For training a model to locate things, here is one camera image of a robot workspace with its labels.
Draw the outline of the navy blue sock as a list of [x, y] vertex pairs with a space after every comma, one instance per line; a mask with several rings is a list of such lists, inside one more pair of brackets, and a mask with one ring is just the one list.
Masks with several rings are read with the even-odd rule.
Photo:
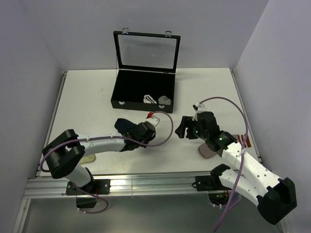
[[137, 124], [125, 119], [125, 118], [118, 118], [115, 122], [114, 128], [119, 133], [126, 133], [131, 129], [135, 128]]

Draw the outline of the grey sock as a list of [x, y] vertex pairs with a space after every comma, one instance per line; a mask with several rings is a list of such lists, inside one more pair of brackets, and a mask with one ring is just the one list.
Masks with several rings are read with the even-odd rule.
[[160, 105], [171, 105], [172, 104], [172, 100], [166, 96], [161, 96], [158, 99], [158, 104]]

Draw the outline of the white sock with dark stripes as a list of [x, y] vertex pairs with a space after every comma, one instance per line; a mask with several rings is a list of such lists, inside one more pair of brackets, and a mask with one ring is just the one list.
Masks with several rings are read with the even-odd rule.
[[157, 101], [153, 97], [151, 97], [150, 95], [144, 95], [143, 103], [157, 104]]

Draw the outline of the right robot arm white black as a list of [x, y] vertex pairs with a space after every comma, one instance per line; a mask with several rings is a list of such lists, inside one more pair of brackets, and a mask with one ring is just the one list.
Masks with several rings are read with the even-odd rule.
[[228, 187], [251, 201], [260, 215], [276, 225], [297, 207], [294, 182], [281, 178], [265, 168], [230, 133], [220, 130], [212, 112], [183, 116], [175, 130], [179, 138], [204, 140], [207, 148], [242, 170], [239, 178], [229, 166], [221, 164], [210, 172], [209, 185], [215, 189]]

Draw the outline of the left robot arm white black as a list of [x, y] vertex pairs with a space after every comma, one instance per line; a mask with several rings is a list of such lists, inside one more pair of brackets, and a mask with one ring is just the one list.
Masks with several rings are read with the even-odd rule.
[[148, 144], [156, 136], [158, 120], [147, 119], [134, 124], [124, 118], [117, 119], [116, 133], [103, 139], [83, 137], [73, 129], [61, 133], [42, 151], [48, 172], [53, 179], [66, 178], [84, 194], [94, 190], [95, 181], [88, 168], [79, 165], [80, 160], [91, 154], [102, 152], [132, 151]]

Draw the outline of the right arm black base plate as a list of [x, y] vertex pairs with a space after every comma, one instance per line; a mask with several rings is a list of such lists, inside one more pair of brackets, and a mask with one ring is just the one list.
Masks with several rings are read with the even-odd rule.
[[195, 176], [195, 182], [192, 183], [192, 187], [198, 192], [200, 191], [215, 191], [219, 189], [218, 183], [210, 176]]

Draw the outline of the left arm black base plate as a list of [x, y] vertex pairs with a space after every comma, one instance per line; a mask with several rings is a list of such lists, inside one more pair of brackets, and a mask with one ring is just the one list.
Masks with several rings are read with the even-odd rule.
[[[107, 195], [110, 191], [109, 179], [96, 179], [80, 187], [81, 190], [93, 195]], [[77, 189], [73, 182], [68, 182], [66, 188], [67, 196], [83, 195], [84, 193]]]

